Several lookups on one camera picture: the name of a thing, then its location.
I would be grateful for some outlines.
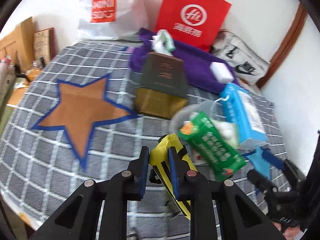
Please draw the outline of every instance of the red paper bag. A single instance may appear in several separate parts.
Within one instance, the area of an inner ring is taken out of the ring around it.
[[[225,0],[163,0],[155,32],[205,51],[217,36],[231,4]]]

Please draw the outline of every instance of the blue package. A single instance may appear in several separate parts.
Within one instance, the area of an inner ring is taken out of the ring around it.
[[[239,149],[252,151],[267,144],[267,137],[255,102],[249,92],[236,84],[228,83],[220,93],[223,111],[228,122],[238,128]]]

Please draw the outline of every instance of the nike logo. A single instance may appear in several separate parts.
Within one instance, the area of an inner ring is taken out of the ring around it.
[[[236,66],[236,72],[238,72],[239,74],[245,74],[245,75],[251,75],[251,76],[255,76],[254,74],[252,74],[253,71],[255,71],[256,68],[253,67],[249,62],[245,62],[241,65]]]

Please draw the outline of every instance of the purple towel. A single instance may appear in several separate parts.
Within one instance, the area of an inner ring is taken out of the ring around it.
[[[148,52],[151,51],[152,36],[156,35],[146,29],[141,29],[139,37],[144,44],[133,51],[130,61],[130,68],[135,72],[142,72]],[[185,44],[181,41],[174,41],[176,50],[172,54],[184,61],[184,71],[190,85],[207,90],[213,93],[221,93],[226,85],[219,83],[210,70],[211,62],[222,62],[226,64],[232,75],[235,77],[232,67],[222,59],[211,55],[201,49]]]

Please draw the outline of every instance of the yellow fabric tag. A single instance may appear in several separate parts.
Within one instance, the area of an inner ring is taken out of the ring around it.
[[[161,182],[166,187],[168,193],[173,198],[181,213],[190,219],[190,201],[177,201],[174,197],[172,184],[170,182],[170,168],[168,161],[168,149],[174,146],[177,153],[183,148],[179,138],[175,134],[169,134],[162,139],[156,148],[154,148],[149,155],[149,164],[154,168],[156,174],[159,176]],[[190,160],[188,154],[184,155],[182,160],[188,162],[191,170],[197,171],[196,167]]]

